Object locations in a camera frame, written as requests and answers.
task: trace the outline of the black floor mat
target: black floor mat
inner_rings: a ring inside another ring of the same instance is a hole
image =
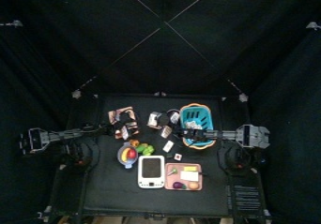
[[[215,97],[104,97],[103,100],[100,122],[108,120],[108,111],[132,106],[140,126],[140,133],[135,136],[135,139],[152,144],[155,147],[154,154],[163,156],[166,155],[163,146],[167,140],[172,140],[175,145],[171,151],[182,154],[183,163],[200,164],[206,176],[203,177],[203,188],[199,191],[175,191],[164,188],[142,189],[136,184],[138,163],[127,170],[116,158],[118,149],[124,141],[116,140],[113,137],[100,137],[97,139],[100,157],[99,163],[89,173],[84,213],[88,211],[107,214],[127,213],[128,215],[159,213],[168,216],[226,216],[229,214],[227,178],[218,167],[216,150],[219,142],[206,150],[190,149],[171,135],[168,139],[163,139],[158,131],[147,126],[147,122],[151,112],[180,109],[191,103],[199,103],[210,107],[214,129],[219,129],[222,123],[227,127],[241,126],[246,122],[245,112],[235,112],[233,115],[230,113],[226,120],[222,120],[220,98]],[[167,158],[166,162],[175,162],[175,160]]]

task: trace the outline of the blue basket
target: blue basket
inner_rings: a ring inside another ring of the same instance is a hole
[[[207,106],[198,103],[182,107],[180,112],[180,126],[182,128],[198,128],[212,130],[211,110]],[[183,138],[183,143],[187,147],[202,150],[215,144],[215,140],[206,142],[194,142],[191,139]]]

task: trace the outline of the fruit bowl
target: fruit bowl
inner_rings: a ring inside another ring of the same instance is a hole
[[[128,142],[124,142],[124,145],[118,150],[116,157],[119,162],[124,165],[126,169],[130,169],[138,159],[138,153]]]

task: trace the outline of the red fruit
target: red fruit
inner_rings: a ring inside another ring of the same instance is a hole
[[[135,150],[130,149],[130,151],[127,152],[127,158],[128,159],[135,159],[135,156],[136,156]]]

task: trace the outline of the small white card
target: small white card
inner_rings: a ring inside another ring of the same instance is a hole
[[[164,148],[163,148],[164,152],[168,152],[168,151],[170,151],[172,145],[174,145],[174,142],[167,141],[166,146],[164,146]]]
[[[180,171],[180,179],[191,182],[198,182],[198,172]]]
[[[176,124],[178,119],[179,119],[179,114],[175,112],[175,113],[171,115],[171,117],[170,117],[170,121],[171,121],[174,124]]]
[[[171,134],[171,128],[168,126],[164,126],[163,130],[162,130],[162,133],[160,133],[160,136],[163,138],[167,138]]]

